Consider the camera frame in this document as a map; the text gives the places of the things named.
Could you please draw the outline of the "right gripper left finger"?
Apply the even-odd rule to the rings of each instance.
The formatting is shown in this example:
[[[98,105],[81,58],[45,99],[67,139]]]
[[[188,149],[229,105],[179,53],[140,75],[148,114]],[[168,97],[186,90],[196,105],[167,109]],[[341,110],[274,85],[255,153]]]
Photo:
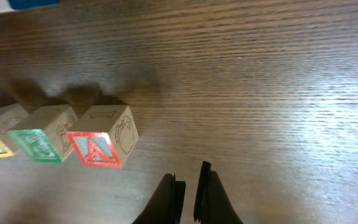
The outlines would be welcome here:
[[[185,198],[185,181],[165,174],[147,205],[133,224],[180,224]]]

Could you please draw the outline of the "green R block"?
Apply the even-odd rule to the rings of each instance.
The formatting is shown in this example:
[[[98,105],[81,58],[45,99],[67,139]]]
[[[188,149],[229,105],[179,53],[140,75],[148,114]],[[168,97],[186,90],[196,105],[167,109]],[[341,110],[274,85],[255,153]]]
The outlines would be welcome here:
[[[62,163],[73,151],[67,132],[77,121],[70,105],[41,106],[8,134],[29,159]]]

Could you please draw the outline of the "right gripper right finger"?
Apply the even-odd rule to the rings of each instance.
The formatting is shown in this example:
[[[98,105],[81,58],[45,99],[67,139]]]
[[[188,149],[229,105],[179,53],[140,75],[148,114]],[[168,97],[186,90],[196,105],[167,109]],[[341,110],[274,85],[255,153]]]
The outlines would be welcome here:
[[[195,222],[201,224],[243,224],[211,163],[203,161],[193,212]]]

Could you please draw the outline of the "red A block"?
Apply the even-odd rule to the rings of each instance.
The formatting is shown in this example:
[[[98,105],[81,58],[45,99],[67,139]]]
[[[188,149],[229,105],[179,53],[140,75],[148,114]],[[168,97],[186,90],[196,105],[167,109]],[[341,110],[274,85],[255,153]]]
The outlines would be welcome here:
[[[128,105],[95,105],[68,130],[82,163],[122,169],[139,139]]]

